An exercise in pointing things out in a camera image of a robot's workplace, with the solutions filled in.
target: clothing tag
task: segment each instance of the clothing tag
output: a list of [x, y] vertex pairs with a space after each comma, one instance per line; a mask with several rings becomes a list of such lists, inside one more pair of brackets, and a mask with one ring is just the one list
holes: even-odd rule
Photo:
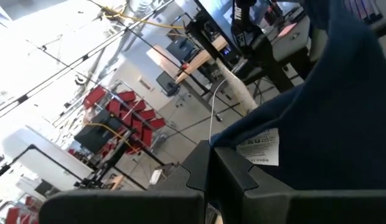
[[269, 129], [237, 146], [237, 152], [254, 164], [279, 165], [279, 131]]

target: desk leg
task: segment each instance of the desk leg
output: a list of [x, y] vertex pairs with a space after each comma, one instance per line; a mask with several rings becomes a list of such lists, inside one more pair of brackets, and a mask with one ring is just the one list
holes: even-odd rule
[[260, 91], [261, 80], [262, 80], [262, 78], [260, 78], [257, 82], [253, 82], [255, 85], [255, 90], [254, 90], [254, 94], [253, 94], [254, 100], [255, 100], [255, 97], [258, 95], [258, 92]]
[[293, 83], [279, 65], [274, 65], [270, 68], [268, 78], [280, 93], [294, 88]]
[[306, 47], [295, 53], [292, 56], [290, 63], [303, 80], [308, 77], [313, 68], [313, 64], [308, 57], [308, 50]]
[[[206, 108], [206, 109], [207, 109], [208, 111], [210, 111], [210, 113], [211, 113], [212, 107], [208, 104], [208, 102], [206, 102], [206, 101], [201, 97], [201, 95], [200, 95], [197, 91], [195, 91], [195, 90], [193, 89], [193, 87], [192, 87], [190, 84], [188, 84], [188, 82], [187, 82], [186, 80], [183, 80], [183, 81], [181, 82], [181, 85], [184, 86], [184, 87], [186, 88], [186, 90], [187, 90], [189, 93], [191, 93], [191, 95], [192, 95], [194, 98], [196, 98], [196, 99], [201, 103], [201, 105], [203, 105], [204, 108]], [[215, 116], [215, 118], [217, 119], [217, 121], [219, 121], [219, 122], [222, 121], [222, 119], [219, 117], [219, 114], [217, 114], [217, 112], [215, 112], [215, 111], [214, 111], [214, 116]]]

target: computer monitor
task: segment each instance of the computer monitor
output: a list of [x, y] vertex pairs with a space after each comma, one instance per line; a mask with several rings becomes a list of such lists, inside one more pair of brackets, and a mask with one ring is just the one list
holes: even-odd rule
[[167, 93], [167, 96], [177, 94], [179, 86], [175, 84], [175, 80], [167, 72], [162, 72], [162, 74], [157, 77], [156, 81]]
[[[233, 36], [231, 33], [231, 23], [232, 23], [232, 0], [194, 0], [196, 4], [202, 9], [207, 11], [208, 15], [212, 18], [213, 22], [217, 24], [220, 28], [221, 34], [227, 38], [229, 44], [232, 44], [232, 47], [237, 47], [233, 41]], [[278, 2], [277, 3], [283, 15], [287, 14], [294, 7], [299, 6], [298, 3], [291, 2]], [[265, 12], [269, 7], [267, 0], [257, 0], [257, 3], [250, 9], [251, 21], [260, 26]]]

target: black stand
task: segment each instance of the black stand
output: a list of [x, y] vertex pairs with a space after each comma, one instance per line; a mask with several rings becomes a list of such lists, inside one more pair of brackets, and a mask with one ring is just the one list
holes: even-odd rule
[[38, 151], [39, 153], [41, 153], [42, 155], [44, 155], [46, 158], [48, 158], [49, 160], [51, 160], [52, 162], [54, 162], [55, 164], [57, 164], [58, 166], [60, 166], [61, 168], [63, 168], [64, 170], [66, 170], [69, 174], [73, 175], [75, 178], [77, 178], [78, 180], [82, 180], [79, 176], [77, 176], [76, 174], [74, 174], [71, 170], [69, 170], [68, 168], [66, 168], [65, 166], [63, 166], [62, 164], [60, 164], [59, 162], [57, 162], [55, 159], [53, 159], [52, 157], [48, 156], [46, 153], [42, 152], [37, 146], [35, 146], [34, 144], [31, 144], [29, 147], [27, 147], [26, 150], [24, 150], [22, 153], [20, 153], [18, 156], [16, 156], [12, 162], [10, 164], [6, 164], [5, 166], [3, 166], [1, 169], [0, 169], [0, 177], [2, 175], [4, 175], [6, 173], [6, 171], [8, 171], [11, 166], [17, 162], [26, 152], [30, 151], [30, 150], [36, 150]]

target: metal pole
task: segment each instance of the metal pole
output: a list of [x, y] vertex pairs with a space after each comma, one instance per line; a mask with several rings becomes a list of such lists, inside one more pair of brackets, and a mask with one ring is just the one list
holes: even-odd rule
[[68, 168], [66, 168], [65, 166], [63, 166], [62, 164], [60, 164], [59, 162], [57, 162], [56, 160], [54, 160], [52, 157], [48, 156], [48, 154], [42, 152], [37, 146], [35, 146], [34, 144], [31, 144], [29, 147], [27, 147], [26, 150], [22, 151], [18, 156], [16, 156], [12, 162], [10, 164], [6, 164], [5, 166], [3, 166], [1, 169], [0, 169], [0, 177], [5, 174], [6, 171], [8, 171], [10, 168], [11, 168], [11, 165], [13, 165], [15, 162], [17, 162], [27, 151], [30, 151], [31, 149], [35, 149], [36, 151], [38, 151], [39, 153], [41, 153], [42, 155], [44, 155], [46, 158], [48, 158], [49, 160], [51, 160], [52, 162], [54, 162], [55, 164], [57, 164], [58, 166], [60, 166], [61, 168], [63, 168], [64, 170], [66, 170], [69, 174], [73, 175], [75, 178], [77, 178], [79, 181], [82, 181], [82, 179], [77, 176], [76, 174], [74, 174], [71, 170], [69, 170]]
[[[112, 118], [115, 118], [118, 122], [120, 122], [121, 124], [123, 124], [123, 126], [125, 126], [126, 128], [130, 129], [133, 133], [133, 130], [132, 130], [132, 127], [127, 125], [122, 119], [120, 119], [119, 117], [115, 116], [115, 115], [110, 115]], [[153, 153], [151, 153], [149, 150], [147, 150], [145, 147], [141, 147], [141, 150], [146, 153], [150, 158], [154, 159], [156, 162], [158, 162], [158, 164], [160, 164], [161, 166], [165, 166], [166, 164], [163, 163], [159, 158], [157, 158]]]

